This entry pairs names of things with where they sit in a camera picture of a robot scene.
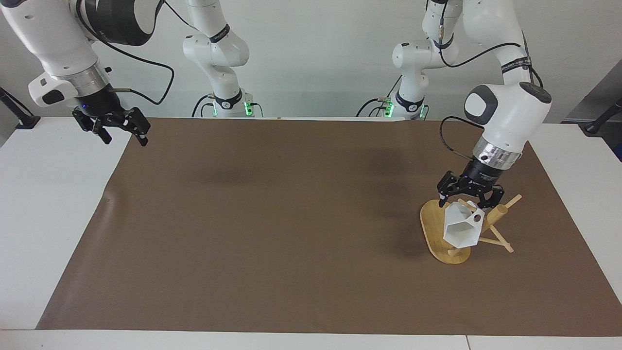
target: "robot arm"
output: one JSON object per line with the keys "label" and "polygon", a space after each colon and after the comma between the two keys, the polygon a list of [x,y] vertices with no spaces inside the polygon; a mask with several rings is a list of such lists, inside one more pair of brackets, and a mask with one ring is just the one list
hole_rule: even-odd
{"label": "robot arm", "polygon": [[[466,33],[481,45],[523,42],[512,0],[463,0],[463,7]],[[524,47],[504,46],[495,54],[504,85],[480,85],[467,96],[466,117],[485,131],[464,172],[456,176],[448,171],[439,182],[441,207],[455,194],[478,197],[482,209],[497,206],[504,191],[496,181],[521,157],[550,110],[549,93],[531,83],[531,59]]]}
{"label": "robot arm", "polygon": [[241,117],[253,115],[253,96],[240,88],[231,69],[246,64],[248,45],[225,20],[220,0],[187,0],[194,26],[201,32],[183,41],[183,53],[207,75],[212,88],[215,115]]}
{"label": "robot arm", "polygon": [[[444,24],[441,16],[445,10]],[[426,40],[415,40],[398,44],[393,50],[393,64],[402,72],[402,83],[391,95],[394,106],[392,115],[406,119],[416,119],[420,114],[428,87],[428,77],[423,73],[426,69],[446,67],[440,57],[440,49],[446,62],[453,63],[458,57],[458,45],[453,40],[453,29],[462,13],[462,0],[431,0],[425,12],[423,30],[428,36]],[[441,37],[450,38],[444,44]]]}
{"label": "robot arm", "polygon": [[[112,137],[105,127],[117,127],[147,144],[149,122],[138,108],[125,110],[110,91],[107,69],[91,48],[95,38],[74,16],[81,11],[85,23],[110,42],[141,45],[153,32],[161,1],[0,0],[0,4],[13,31],[44,68],[29,84],[36,104],[45,107],[75,98],[78,106],[72,115],[84,131],[94,132],[108,144]],[[149,7],[156,8],[153,20],[135,15],[135,10]]]}

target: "silver flange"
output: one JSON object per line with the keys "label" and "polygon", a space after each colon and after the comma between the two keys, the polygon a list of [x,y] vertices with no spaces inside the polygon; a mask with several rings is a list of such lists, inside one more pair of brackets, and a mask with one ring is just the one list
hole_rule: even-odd
{"label": "silver flange", "polygon": [[506,151],[482,137],[473,148],[473,155],[491,168],[508,170],[522,156],[522,153]]}
{"label": "silver flange", "polygon": [[78,90],[77,97],[92,95],[110,83],[108,74],[100,65],[100,61],[80,73],[54,78],[70,82]]}

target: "wooden base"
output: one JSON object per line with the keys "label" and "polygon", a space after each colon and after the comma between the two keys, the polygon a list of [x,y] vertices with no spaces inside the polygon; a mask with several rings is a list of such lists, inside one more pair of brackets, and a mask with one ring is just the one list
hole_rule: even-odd
{"label": "wooden base", "polygon": [[465,262],[471,255],[471,248],[456,249],[443,239],[445,228],[445,209],[439,208],[439,200],[429,201],[421,208],[419,218],[424,229],[425,241],[432,255],[439,261],[456,265]]}

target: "brown paper surface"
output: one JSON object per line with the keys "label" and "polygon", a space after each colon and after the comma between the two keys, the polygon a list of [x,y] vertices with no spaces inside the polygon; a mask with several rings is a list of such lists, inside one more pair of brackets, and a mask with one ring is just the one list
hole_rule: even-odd
{"label": "brown paper surface", "polygon": [[[529,145],[524,199],[463,265],[419,209],[466,161],[437,122],[152,119],[37,329],[622,336],[622,306]],[[448,123],[469,153],[481,131]]]}

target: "black stand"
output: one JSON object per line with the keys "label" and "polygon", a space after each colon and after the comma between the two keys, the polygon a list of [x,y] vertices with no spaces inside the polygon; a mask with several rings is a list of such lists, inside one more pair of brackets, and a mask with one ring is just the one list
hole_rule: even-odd
{"label": "black stand", "polygon": [[583,129],[586,133],[596,134],[600,127],[603,126],[612,116],[622,112],[622,98],[620,98],[613,106],[611,106],[606,112],[600,115],[595,121],[586,124]]}
{"label": "black stand", "polygon": [[41,120],[40,116],[30,116],[24,113],[16,104],[11,100],[7,93],[0,87],[0,100],[2,103],[10,109],[13,114],[19,120],[19,124],[15,127],[17,130],[30,130]]}

